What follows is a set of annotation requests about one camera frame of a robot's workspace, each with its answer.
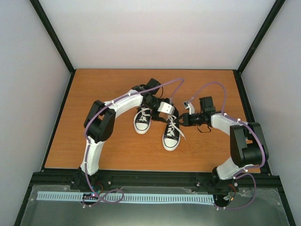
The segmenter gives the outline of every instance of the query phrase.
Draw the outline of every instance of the gray floor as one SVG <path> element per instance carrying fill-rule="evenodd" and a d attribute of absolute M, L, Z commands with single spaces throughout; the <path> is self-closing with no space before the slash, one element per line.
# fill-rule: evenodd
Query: gray floor
<path fill-rule="evenodd" d="M 22 225 L 26 226 L 285 226 L 289 225 L 274 189 L 258 189 L 255 201 L 240 210 L 219 210 L 198 204 L 106 204 L 82 208 L 79 202 L 36 201 L 38 190 L 61 191 L 62 186 L 35 187 Z M 240 189 L 230 206 L 247 203 L 253 192 Z"/>

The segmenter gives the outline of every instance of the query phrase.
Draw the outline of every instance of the wooden table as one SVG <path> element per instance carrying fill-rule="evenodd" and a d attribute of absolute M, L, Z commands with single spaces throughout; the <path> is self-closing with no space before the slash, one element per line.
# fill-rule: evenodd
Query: wooden table
<path fill-rule="evenodd" d="M 108 101 L 125 94 L 134 85 L 145 84 L 150 78 L 160 83 L 184 78 L 185 83 L 174 97 L 180 114 L 186 112 L 182 103 L 204 84 L 221 82 L 227 89 L 225 112 L 245 120 L 245 114 L 231 70 L 115 70 L 78 69 L 45 164 L 46 168 L 78 168 L 83 160 L 86 140 L 84 121 L 92 103 Z M 164 87 L 163 97 L 170 97 L 178 83 Z M 212 96 L 214 105 L 220 110 L 223 90 L 211 85 L 199 97 Z M 193 102 L 199 111 L 198 98 Z M 100 169 L 103 170 L 155 170 L 155 171 L 200 171 L 209 172 L 230 156 L 229 136 L 213 129 L 211 133 L 200 133 L 196 127 L 180 127 L 187 140 L 181 138 L 180 145 L 172 152 L 162 145 L 165 124 L 152 121 L 151 128 L 139 135 L 133 127 L 136 109 L 131 109 L 116 119 L 114 132 L 103 147 Z"/>

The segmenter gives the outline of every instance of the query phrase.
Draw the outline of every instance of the converse sneaker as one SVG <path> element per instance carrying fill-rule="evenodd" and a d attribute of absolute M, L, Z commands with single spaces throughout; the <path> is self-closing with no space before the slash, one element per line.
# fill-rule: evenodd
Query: converse sneaker
<path fill-rule="evenodd" d="M 151 110 L 146 107 L 139 107 L 138 112 L 134 117 L 134 128 L 137 133 L 146 133 L 151 126 Z"/>
<path fill-rule="evenodd" d="M 175 110 L 173 115 L 167 117 L 167 125 L 162 137 L 163 146 L 167 151 L 173 151 L 177 148 L 180 143 L 181 135 L 185 138 L 183 132 L 179 129 L 180 125 L 174 123 L 174 120 L 177 117 L 179 117 L 179 112 L 177 110 Z"/>

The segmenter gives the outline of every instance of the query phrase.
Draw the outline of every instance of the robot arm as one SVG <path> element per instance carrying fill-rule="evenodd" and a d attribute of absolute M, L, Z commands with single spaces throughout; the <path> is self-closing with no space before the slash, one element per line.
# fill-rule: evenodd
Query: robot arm
<path fill-rule="evenodd" d="M 133 107 L 138 107 L 141 104 L 144 104 L 146 107 L 152 109 L 154 112 L 154 118 L 159 120 L 158 114 L 160 112 L 172 114 L 174 111 L 174 106 L 169 104 L 169 99 L 160 99 L 155 97 L 154 95 L 158 91 L 158 89 L 152 92 L 146 92 L 141 94 L 137 94 L 139 91 L 143 91 L 146 89 L 154 88 L 160 85 L 158 81 L 151 79 L 147 85 L 135 86 L 130 91 L 127 92 L 128 97 L 117 101 L 114 103 L 114 100 L 101 102 L 99 100 L 95 101 L 90 109 L 90 112 L 86 118 L 84 127 L 87 126 L 89 121 L 99 112 L 103 107 L 108 104 L 114 103 L 109 106 L 103 112 L 103 119 L 96 118 L 90 125 L 87 130 L 88 138 L 90 142 L 86 143 L 85 155 L 88 151 L 87 160 L 85 158 L 80 165 L 82 171 L 85 171 L 85 164 L 87 164 L 87 173 L 88 175 L 93 175 L 98 171 L 98 163 L 101 155 L 101 151 L 105 141 L 110 138 L 115 119 L 120 116 L 122 113 L 128 111 Z"/>
<path fill-rule="evenodd" d="M 213 169 L 216 181 L 232 179 L 236 173 L 247 167 L 260 164 L 262 161 L 261 151 L 254 137 L 249 131 L 237 121 L 233 121 L 231 117 L 227 117 L 221 112 L 217 112 L 213 105 L 212 97 L 203 97 L 199 99 L 200 113 L 184 113 L 176 121 L 183 126 L 197 126 L 207 124 L 210 127 L 219 129 L 230 136 L 230 154 L 231 157 L 222 165 Z M 186 109 L 194 112 L 191 103 L 184 103 Z M 247 123 L 248 126 L 259 138 L 266 159 L 269 156 L 266 142 L 263 137 L 262 129 L 259 123 Z"/>

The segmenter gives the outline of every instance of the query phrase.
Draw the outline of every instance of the white shoelace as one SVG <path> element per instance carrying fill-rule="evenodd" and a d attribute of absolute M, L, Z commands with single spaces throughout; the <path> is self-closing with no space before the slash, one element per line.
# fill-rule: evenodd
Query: white shoelace
<path fill-rule="evenodd" d="M 177 131 L 179 131 L 179 133 L 182 135 L 182 137 L 185 138 L 186 140 L 186 137 L 184 136 L 183 132 L 180 131 L 179 128 L 177 128 L 174 124 L 174 120 L 176 119 L 177 117 L 175 117 L 174 115 L 169 115 L 167 117 L 167 123 L 168 123 L 168 129 L 167 129 L 167 136 L 170 136 L 170 137 L 174 137 L 175 134 L 174 134 L 174 130 L 176 129 Z"/>
<path fill-rule="evenodd" d="M 134 117 L 134 123 L 135 123 L 135 121 L 136 121 L 136 118 L 137 118 L 137 116 L 141 113 L 141 116 L 140 116 L 140 118 L 138 119 L 138 121 L 144 121 L 144 122 L 147 122 L 147 116 L 150 116 L 150 114 L 146 114 L 145 113 L 145 111 L 147 111 L 147 110 L 150 110 L 150 108 L 146 108 L 146 107 L 143 107 L 143 108 L 141 108 L 141 110 L 135 115 L 135 117 Z"/>

